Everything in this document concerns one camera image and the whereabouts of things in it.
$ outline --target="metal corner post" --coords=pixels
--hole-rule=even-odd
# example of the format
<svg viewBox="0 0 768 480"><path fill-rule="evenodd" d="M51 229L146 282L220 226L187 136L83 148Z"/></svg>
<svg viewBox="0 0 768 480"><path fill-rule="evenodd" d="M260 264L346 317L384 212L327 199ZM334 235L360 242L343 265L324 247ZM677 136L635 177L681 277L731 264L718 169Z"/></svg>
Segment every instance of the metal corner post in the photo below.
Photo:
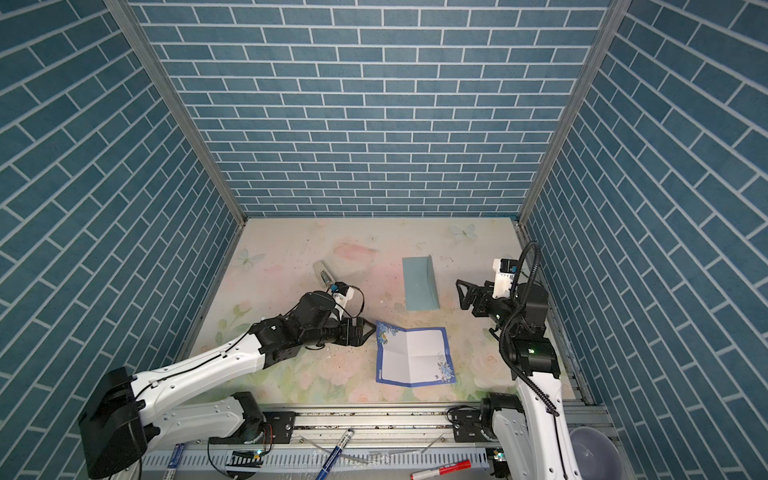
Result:
<svg viewBox="0 0 768 480"><path fill-rule="evenodd" d="M541 190L544 188L544 184L554 167L554 163L558 160L558 155L563 148L565 138L571 131L571 127L573 127L576 115L578 114L579 109L581 109L581 105L584 103L587 93L589 93L592 81L598 75L598 69L605 59L608 47L611 46L611 42L614 40L614 36L616 36L619 25L621 25L621 21L624 19L624 14L627 13L627 9L631 2L632 0L613 0L611 6L608 7L608 10L603 17L603 21L600 24L600 30L594 40L594 45L590 48L589 55L587 55L587 59L584 61L584 67L581 69L578 80L576 80L576 85L574 86L571 95L568 97L568 102L565 104L565 108L563 108L558 128L552 134L547 150L541 159L538 170L533 177L531 186L528 188L523 204L520 207L518 223L521 225L525 225L528 218L533 213L534 205L541 194Z"/></svg>
<svg viewBox="0 0 768 480"><path fill-rule="evenodd" d="M242 227L245 225L246 215L237 202L237 198L232 193L227 181L224 180L221 170L216 165L214 156L208 149L203 136L200 135L197 125L192 121L187 108L184 107L184 102L176 91L173 82L170 81L170 77L157 56L157 52L152 48L149 37L147 37L144 29L139 25L138 18L136 18L133 9L127 0L104 0L104 3L120 27L123 35L125 35L125 39L128 40L128 44L133 48L134 53L144 66L144 70L163 98L170 114L176 119L184 137L190 142L192 149L197 155L197 159L203 165L206 172L208 172L216 190L224 199L224 203L227 204L230 212L235 217L238 226Z"/></svg>

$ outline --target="metal bracket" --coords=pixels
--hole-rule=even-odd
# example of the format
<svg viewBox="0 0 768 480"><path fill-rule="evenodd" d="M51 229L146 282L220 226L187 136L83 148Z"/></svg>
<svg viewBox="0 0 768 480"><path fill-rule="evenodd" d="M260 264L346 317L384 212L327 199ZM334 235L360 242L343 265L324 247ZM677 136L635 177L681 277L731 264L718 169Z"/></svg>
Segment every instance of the metal bracket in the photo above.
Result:
<svg viewBox="0 0 768 480"><path fill-rule="evenodd" d="M264 416L272 427L272 443L290 443L296 412L264 412Z"/></svg>
<svg viewBox="0 0 768 480"><path fill-rule="evenodd" d="M495 441L493 434L483 430L480 425L480 412L475 410L458 410L449 414L453 423L453 441L457 443L474 443Z"/></svg>
<svg viewBox="0 0 768 480"><path fill-rule="evenodd" d="M499 410L493 413L493 426L505 446L504 457L512 478L533 478L535 463L525 414L512 409Z"/></svg>

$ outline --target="marker pen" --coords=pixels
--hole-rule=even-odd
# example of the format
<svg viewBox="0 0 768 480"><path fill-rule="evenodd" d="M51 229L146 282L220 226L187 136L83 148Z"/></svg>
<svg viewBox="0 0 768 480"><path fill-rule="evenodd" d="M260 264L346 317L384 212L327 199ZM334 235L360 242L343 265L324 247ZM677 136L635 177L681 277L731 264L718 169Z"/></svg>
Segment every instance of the marker pen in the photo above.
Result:
<svg viewBox="0 0 768 480"><path fill-rule="evenodd" d="M352 438L352 434L352 429L344 432L344 436L341 438L341 440L339 440L339 443L336 444L336 447L333 449L326 462L323 463L323 467L320 469L320 473L318 473L315 477L315 480L323 480L328 475L328 473L331 471L331 468L333 467L333 464L336 463L336 459L339 458L339 455L341 455L341 451L344 449L344 447L346 447L346 444L349 443L349 439Z"/></svg>
<svg viewBox="0 0 768 480"><path fill-rule="evenodd" d="M179 468L179 464L181 463L181 454L184 452L184 446L184 443L177 443L174 447L174 452L170 455L168 468L163 474L163 480L174 480L176 469Z"/></svg>
<svg viewBox="0 0 768 480"><path fill-rule="evenodd" d="M472 467L472 462L469 460L465 460L459 463L451 463L448 465L443 465L442 467L431 468L429 470L422 470L420 472L412 473L411 480L422 480L422 478L439 477L440 475L445 475L446 473L458 472L459 470L464 470L470 467Z"/></svg>

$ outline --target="black cable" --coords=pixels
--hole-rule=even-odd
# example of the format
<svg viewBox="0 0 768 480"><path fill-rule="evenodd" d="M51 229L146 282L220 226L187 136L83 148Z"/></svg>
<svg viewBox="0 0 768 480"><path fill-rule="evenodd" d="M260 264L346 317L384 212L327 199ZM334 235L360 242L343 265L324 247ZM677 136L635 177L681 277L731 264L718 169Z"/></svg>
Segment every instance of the black cable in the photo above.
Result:
<svg viewBox="0 0 768 480"><path fill-rule="evenodd" d="M568 473L565 471L565 460L563 460L563 448L560 446L560 433L558 432L558 421L552 417L554 423L554 438L558 442L558 453L560 454L560 468L563 470L563 479L568 480Z"/></svg>
<svg viewBox="0 0 768 480"><path fill-rule="evenodd" d="M362 292L362 290L354 285L347 285L349 288L353 288L360 292L360 295L362 295L362 303L360 303L360 311L355 315L353 318L357 318L362 315L362 309L366 308L366 295Z"/></svg>
<svg viewBox="0 0 768 480"><path fill-rule="evenodd" d="M515 310L514 312L507 317L507 319L502 324L502 331L499 333L499 342L498 342L498 353L502 356L502 360L504 360L504 363L507 364L509 369L527 385L533 392L538 396L538 398L541 399L541 401L544 403L544 405L547 408L547 412L550 413L553 417L559 416L557 407L554 406L554 403L550 400L548 396L544 394L544 392L534 383L533 380L531 380L527 375L525 375L525 372L523 372L517 365L515 365L514 362L512 362L510 356L509 356L509 341L511 338L511 332L509 332L509 329L512 325L512 321L516 318L518 318L518 315L520 312L525 308L525 303L528 301L528 294L531 292L531 285L533 285L534 281L536 280L536 273L538 272L539 264L541 262L541 249L539 248L538 242L532 241L529 242L528 245L523 248L522 253L520 254L520 259L518 261L518 268L515 271L515 277L512 280L512 286L510 289L510 295L517 289L518 279L520 278L520 272L522 271L522 264L525 261L525 258L528 256L528 252L533 250L533 264L531 265L531 272L528 274L528 282L525 284L525 290L523 290L522 295L518 296L518 300L515 303ZM526 329L531 329L531 327L525 322L525 320L520 317L520 321L517 322L517 324L522 324Z"/></svg>
<svg viewBox="0 0 768 480"><path fill-rule="evenodd" d="M235 343L233 343L232 345L229 346L229 348L224 350L223 353L227 353L230 350L232 350L235 347L235 345L240 343L240 341L245 338L245 335L248 335L248 332L245 332L239 339L237 339L237 341ZM183 372L172 373L169 376L165 376L165 377L163 377L163 378L161 378L159 380L155 380L154 382L148 383L143 389L139 390L139 393L136 395L135 399L138 400L139 396L141 396L141 394L144 393L144 390L150 388L155 383L160 383L160 382L163 382L164 380L168 380L168 379L173 378L175 376L183 375L184 373L189 373L192 370L199 369L201 366L205 365L208 362L212 362L213 360L218 359L218 358L222 358L222 357L224 357L224 355L222 354L222 352L219 352L218 355L210 357L208 360L205 360L204 362L201 362L201 363L195 365L191 369L186 369Z"/></svg>
<svg viewBox="0 0 768 480"><path fill-rule="evenodd" d="M273 436L274 432L272 430L272 424L271 423L267 423L267 425L270 426L270 447L269 447L268 450L265 449L264 453L261 454L262 457L264 457L267 453L272 452L272 447L275 445L275 438Z"/></svg>
<svg viewBox="0 0 768 480"><path fill-rule="evenodd" d="M479 426L479 420L477 422L463 422L462 420L452 419L451 414L454 412L458 412L461 410L474 410L475 412L480 413L480 409L477 407L469 406L469 405L457 405L453 406L450 409L447 409L445 411L445 418L453 425L470 425L470 426Z"/></svg>
<svg viewBox="0 0 768 480"><path fill-rule="evenodd" d="M306 295L319 295L319 294L318 293L314 293L314 292L307 292ZM357 317L352 316L352 314L350 314L348 311L346 311L346 308L344 308L343 306L339 305L338 303L336 303L336 306L334 306L333 309L335 310L337 306L341 310L344 310L344 313L346 313L346 315L348 317L350 317L350 318L357 318Z"/></svg>
<svg viewBox="0 0 768 480"><path fill-rule="evenodd" d="M225 472L222 472L221 470L219 470L219 467L217 467L216 464L214 463L214 461L210 459L210 439L208 439L208 443L206 445L205 451L208 454L208 462L210 463L210 466L214 467L214 470L219 472L221 475L224 475L227 478L232 478L232 477L230 477L230 475L228 473L225 473Z"/></svg>

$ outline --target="red marker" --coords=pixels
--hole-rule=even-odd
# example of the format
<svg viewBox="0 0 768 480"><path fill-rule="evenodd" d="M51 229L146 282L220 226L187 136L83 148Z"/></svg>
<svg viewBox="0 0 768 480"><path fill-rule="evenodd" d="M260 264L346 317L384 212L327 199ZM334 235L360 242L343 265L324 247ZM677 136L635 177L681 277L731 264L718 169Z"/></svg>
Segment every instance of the red marker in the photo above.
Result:
<svg viewBox="0 0 768 480"><path fill-rule="evenodd" d="M464 470L470 467L472 467L472 462L465 460L459 463L452 463L449 465L443 465L442 467L412 473L411 480L422 480L422 478L438 477L440 475L445 475L446 473L458 472L459 470Z"/></svg>

